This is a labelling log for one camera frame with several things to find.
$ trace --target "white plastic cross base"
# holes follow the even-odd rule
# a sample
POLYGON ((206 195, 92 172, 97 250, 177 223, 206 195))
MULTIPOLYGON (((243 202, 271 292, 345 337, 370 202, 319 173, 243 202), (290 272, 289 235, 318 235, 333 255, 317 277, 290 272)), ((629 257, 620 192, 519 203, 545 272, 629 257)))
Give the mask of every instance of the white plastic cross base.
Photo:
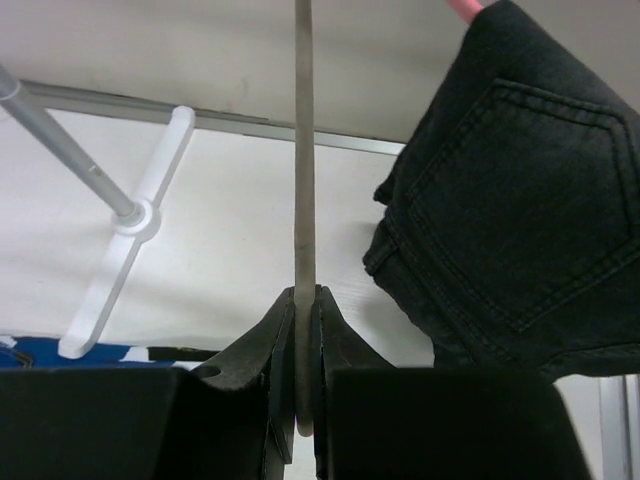
POLYGON ((189 144, 195 113, 189 107, 173 110, 171 121, 156 147, 134 198, 142 207, 142 220, 127 226, 115 223, 115 233, 84 300, 66 335, 60 339, 58 354, 65 358, 84 356, 98 341, 122 290, 140 246, 160 228, 160 202, 189 144))

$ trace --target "gray metal pole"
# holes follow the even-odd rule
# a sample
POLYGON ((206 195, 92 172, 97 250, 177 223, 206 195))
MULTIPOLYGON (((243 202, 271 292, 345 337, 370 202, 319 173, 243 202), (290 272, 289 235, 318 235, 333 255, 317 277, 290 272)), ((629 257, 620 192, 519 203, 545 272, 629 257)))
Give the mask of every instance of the gray metal pole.
POLYGON ((316 214, 313 118, 313 22, 311 0, 295 0, 295 374, 298 433, 313 434, 311 408, 311 307, 316 290, 316 214))
POLYGON ((29 95, 20 81, 0 64, 0 105, 82 182, 95 192, 124 222, 137 217, 135 203, 107 176, 54 118, 29 95))

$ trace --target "metal rod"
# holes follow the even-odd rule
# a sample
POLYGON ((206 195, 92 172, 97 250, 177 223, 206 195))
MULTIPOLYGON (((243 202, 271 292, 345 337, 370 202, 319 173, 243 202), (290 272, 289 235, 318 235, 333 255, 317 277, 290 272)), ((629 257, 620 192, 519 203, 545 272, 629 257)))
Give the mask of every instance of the metal rod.
POLYGON ((604 478, 633 480, 625 378, 606 377, 598 382, 604 478))
POLYGON ((102 171, 76 141, 29 92, 0 64, 0 105, 82 182, 118 217, 138 217, 135 203, 102 171))
POLYGON ((316 288, 313 126, 313 22, 311 0, 295 0, 295 377, 298 433, 313 434, 311 409, 311 307, 316 288))
MULTIPOLYGON (((140 122, 166 124, 175 105, 142 98, 123 97, 111 93, 94 92, 80 88, 61 87, 23 81, 40 105, 45 108, 86 113, 109 118, 122 118, 140 122)), ((249 137, 269 138, 272 140, 295 140, 293 123, 265 120, 231 113, 195 108, 196 128, 214 132, 237 133, 249 137)), ((374 140, 368 137, 356 137, 345 133, 315 132, 316 145, 343 148, 361 152, 382 153, 397 157, 403 143, 387 140, 374 140)))
POLYGON ((625 377, 631 478, 640 480, 640 375, 625 377))

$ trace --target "black jeans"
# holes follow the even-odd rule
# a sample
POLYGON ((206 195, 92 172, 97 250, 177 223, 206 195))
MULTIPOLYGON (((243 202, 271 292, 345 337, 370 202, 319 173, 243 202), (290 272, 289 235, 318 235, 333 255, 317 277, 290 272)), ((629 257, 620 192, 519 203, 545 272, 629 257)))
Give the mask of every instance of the black jeans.
POLYGON ((639 134, 516 5, 476 17, 375 193, 364 258, 436 367, 640 371, 639 134))

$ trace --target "white wall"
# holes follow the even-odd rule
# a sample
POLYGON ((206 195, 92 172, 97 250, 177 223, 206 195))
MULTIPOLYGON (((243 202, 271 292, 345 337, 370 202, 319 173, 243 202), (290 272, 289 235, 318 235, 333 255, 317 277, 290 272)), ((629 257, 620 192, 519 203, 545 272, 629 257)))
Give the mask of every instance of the white wall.
MULTIPOLYGON (((133 191, 162 126, 54 112, 119 185, 133 191)), ((107 208, 0 110, 0 334, 60 336, 111 236, 107 208)), ((101 341, 224 348, 293 283, 293 144, 197 131, 101 341)), ((385 155, 317 148, 318 281, 347 321, 396 365, 433 353, 361 257, 382 208, 373 189, 385 155)), ((579 437, 602 478, 597 381, 560 382, 579 437)), ((315 475, 311 440, 297 439, 287 478, 315 475)))
MULTIPOLYGON (((516 3, 640 107, 636 0, 516 3)), ((462 22, 443 0, 314 9, 318 126, 406 140, 462 22)), ((279 122, 293 120, 293 38, 293 0, 0 2, 0 61, 21 77, 279 122)))

